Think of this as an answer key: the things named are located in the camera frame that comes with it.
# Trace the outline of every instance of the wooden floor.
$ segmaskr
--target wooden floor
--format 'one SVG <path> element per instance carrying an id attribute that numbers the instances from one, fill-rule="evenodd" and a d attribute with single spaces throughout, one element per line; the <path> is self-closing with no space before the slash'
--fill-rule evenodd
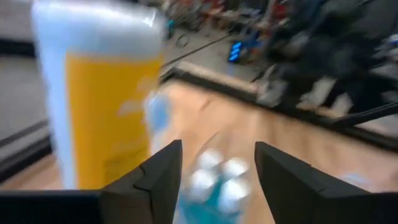
<path id="1" fill-rule="evenodd" d="M 183 174 L 198 152 L 218 148 L 225 157 L 251 165 L 252 195 L 244 223 L 273 223 L 254 167 L 254 143 L 264 141 L 309 164 L 371 192 L 398 190 L 398 155 L 182 82 L 162 87 L 172 105 L 164 144 L 183 141 Z M 6 182 L 2 189 L 60 189 L 49 156 Z"/>

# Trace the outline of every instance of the yellow bottle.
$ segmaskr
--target yellow bottle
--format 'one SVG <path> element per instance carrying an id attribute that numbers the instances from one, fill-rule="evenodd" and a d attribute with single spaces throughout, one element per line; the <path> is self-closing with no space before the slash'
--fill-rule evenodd
<path id="1" fill-rule="evenodd" d="M 99 189 L 149 155 L 143 101 L 162 64 L 155 9 L 35 1 L 33 30 L 66 189 Z"/>

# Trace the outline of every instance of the bottle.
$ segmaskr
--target bottle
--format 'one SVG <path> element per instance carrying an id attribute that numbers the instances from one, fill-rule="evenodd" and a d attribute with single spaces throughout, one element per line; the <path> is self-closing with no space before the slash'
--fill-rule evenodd
<path id="1" fill-rule="evenodd" d="M 223 162 L 223 155 L 216 149 L 209 148 L 198 156 L 197 169 L 205 169 L 220 172 L 220 166 Z"/>
<path id="2" fill-rule="evenodd" d="M 117 2 L 34 1 L 53 148 L 66 189 L 100 189 L 149 155 L 144 99 L 162 65 L 165 21 Z"/>
<path id="3" fill-rule="evenodd" d="M 151 92 L 145 101 L 145 115 L 151 135 L 150 154 L 154 155 L 164 147 L 164 137 L 170 120 L 170 102 L 167 95 Z"/>
<path id="4" fill-rule="evenodd" d="M 198 203 L 206 202 L 213 193 L 217 181 L 218 176 L 213 171 L 196 170 L 189 178 L 188 199 Z"/>
<path id="5" fill-rule="evenodd" d="M 223 165 L 223 178 L 225 181 L 244 177 L 249 171 L 249 164 L 244 160 L 234 157 L 228 160 Z"/>
<path id="6" fill-rule="evenodd" d="M 249 200 L 250 186 L 242 178 L 233 178 L 226 181 L 221 187 L 218 198 L 218 210 L 226 215 L 227 220 L 235 219 L 244 210 Z"/>

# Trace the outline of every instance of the wooden platform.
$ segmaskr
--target wooden platform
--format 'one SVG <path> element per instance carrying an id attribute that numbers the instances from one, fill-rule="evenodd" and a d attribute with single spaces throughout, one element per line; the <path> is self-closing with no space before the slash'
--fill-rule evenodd
<path id="1" fill-rule="evenodd" d="M 184 82 L 169 81 L 161 90 L 169 96 L 172 106 L 164 144 L 182 139 L 183 172 L 215 135 L 207 146 L 219 148 L 226 157 L 242 157 L 250 162 L 253 191 L 244 223 L 273 223 L 254 167 L 256 141 L 271 144 L 323 172 L 371 192 L 398 189 L 398 154 Z M 48 156 L 4 183 L 1 189 L 61 187 L 55 159 Z"/>

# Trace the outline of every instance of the yellow label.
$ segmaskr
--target yellow label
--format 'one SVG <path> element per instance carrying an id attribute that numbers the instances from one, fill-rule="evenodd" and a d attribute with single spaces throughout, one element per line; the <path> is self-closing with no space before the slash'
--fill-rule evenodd
<path id="1" fill-rule="evenodd" d="M 143 101 L 161 64 L 68 55 L 67 87 L 79 189 L 100 189 L 149 157 Z"/>

